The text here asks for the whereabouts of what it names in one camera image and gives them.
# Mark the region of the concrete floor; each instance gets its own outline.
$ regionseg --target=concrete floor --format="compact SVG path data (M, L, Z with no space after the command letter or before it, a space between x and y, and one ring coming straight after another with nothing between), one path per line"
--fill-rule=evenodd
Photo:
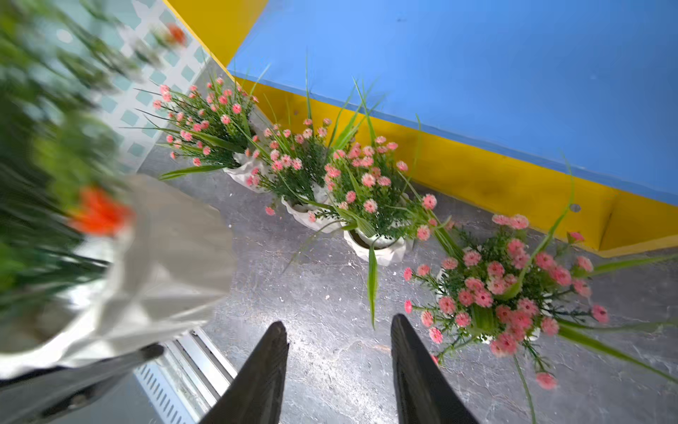
M183 166L187 165L172 162L167 149L156 147L139 173L158 176ZM238 270L233 289L205 327L215 344L240 367L270 323L281 320L287 328L290 355L281 422L396 423L391 317L403 311L406 299L417 303L433 299L425 289L406 284L402 271L421 263L439 264L445 255L437 242L415 244L403 263L380 267L373 330L364 281L367 263L349 250L340 235L321 236L300 264L283 274L290 256L312 232L282 208L278 215L267 216L264 207L271 195L252 193L223 172L195 174L169 184L219 209L234 233ZM440 216L451 214L479 237L490 234L489 213L436 195ZM531 237L536 240L538 234L531 232ZM601 262L586 255L594 264ZM676 281L678 263L632 269L596 279L593 299L608 308L613 325L666 320L678 316ZM412 324L430 347L419 321L413 319ZM678 330L674 328L656 334L609 333L601 340L678 376ZM554 391L541 390L531 364L521 358L540 423L678 421L678 386L558 338L544 337L539 344L560 382ZM529 421L525 394L510 358L498 360L487 346L472 346L448 360L443 373L480 422Z

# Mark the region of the white flower pot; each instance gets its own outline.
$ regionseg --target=white flower pot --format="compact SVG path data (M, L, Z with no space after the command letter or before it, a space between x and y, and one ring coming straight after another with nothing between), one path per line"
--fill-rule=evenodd
M253 157L247 157L242 153L233 153L233 158L239 163L242 163L238 168L224 168L224 172L233 178L235 182L240 184L243 187L247 187L249 190L252 190L255 193L263 193L266 190L262 187L255 187L254 185L248 186L247 179L252 175L252 170L254 168L259 168L259 172L264 172L264 162L260 159L254 159Z
M320 187L319 185L316 184L313 185L313 196L316 202L327 203L327 200L329 199L329 196L327 194L328 194L327 189L324 189L323 187ZM292 215L298 223L312 229L313 231L318 231L322 229L324 233L331 233L332 231L341 228L341 223L327 225L335 221L335 219L332 218L317 217L315 219L315 222L312 223L311 220L308 219L308 213L311 211L312 212L318 211L320 208L318 208L317 206L300 204L292 205L285 198L281 199L281 203L285 205L285 208L287 208L287 212L289 212L289 214Z
M344 231L344 240L353 249L356 255L363 261L370 261L370 248L365 247L372 244L376 237L366 237L360 230ZM377 263L384 267L392 263L398 263L403 260L406 252L412 250L414 242L400 237L398 240L381 237L374 244L374 256Z
M0 379L123 355L212 318L212 305L229 291L235 272L233 234L219 211L145 175L128 183L135 217L109 244L105 278L78 287L91 296L79 296L84 306L51 338L20 351L0 340ZM35 333L26 324L13 330L12 337Z

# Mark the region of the green leaf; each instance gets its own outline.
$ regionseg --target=green leaf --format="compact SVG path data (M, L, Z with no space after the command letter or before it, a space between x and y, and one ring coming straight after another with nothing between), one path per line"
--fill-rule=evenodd
M374 243L370 244L370 266L367 275L367 295L370 298L370 316L372 317L372 328L374 328L374 303L379 288L379 279L377 276L377 257L374 254Z
M663 326L674 326L678 327L678 320L669 320L669 321L659 321L659 322L639 322L637 324L627 324L625 326L619 327L590 327L585 326L584 324L579 324L578 322L568 321L563 318L556 317L555 319L561 326L575 328L577 330L584 331L602 331L602 332L615 332L615 331L646 331L653 332Z
M515 368L518 370L518 375L520 376L520 381L523 382L523 388L525 389L525 395L527 396L527 404L530 405L530 415L532 416L532 424L537 424L537 416L534 414L534 405L532 404L532 396L530 395L530 389L527 388L527 381L525 381L525 376L523 376L523 371L520 369L520 364L518 364L518 358L513 356L513 361L515 363Z
M223 165L191 166L190 168L184 168L182 170L166 172L165 174L160 175L160 178L158 179L160 181L171 180L173 178L177 178L187 174L197 174L198 172L212 172L216 170L221 170L223 168L224 168Z
M607 346L605 343L599 342L598 340L592 339L589 336L586 336L580 332L577 332L567 326L562 326L560 327L560 330L558 331L558 335L562 337L563 339L567 339L573 343L577 343L578 345L582 345L590 350L597 351L599 353L604 353L606 355L614 356L615 358L618 358L622 361L630 362L632 364L641 366L645 368L646 370L652 371L655 374L658 374L665 379L673 382L673 383L678 383L678 379L668 375L665 372L659 371L658 369L646 364L645 362L639 361L621 351L618 351L617 349L614 349L613 347Z
M671 259L676 259L676 258L678 258L678 254L671 254L671 255L668 255L668 256L659 256L659 257L656 257L656 258L629 259L627 261L610 262L610 263L606 263L604 265L600 265L600 266L596 267L596 269L594 269L590 273L583 274L582 277L593 277L595 275L601 275L601 274L605 274L605 273L608 273L608 272L617 271L619 269L638 267L640 265L648 265L648 264L651 264L651 263L669 261Z

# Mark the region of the metal grate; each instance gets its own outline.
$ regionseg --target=metal grate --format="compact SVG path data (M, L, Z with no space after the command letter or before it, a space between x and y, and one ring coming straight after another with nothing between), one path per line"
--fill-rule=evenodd
M164 424L195 424L195 420L155 362L137 368L134 375Z

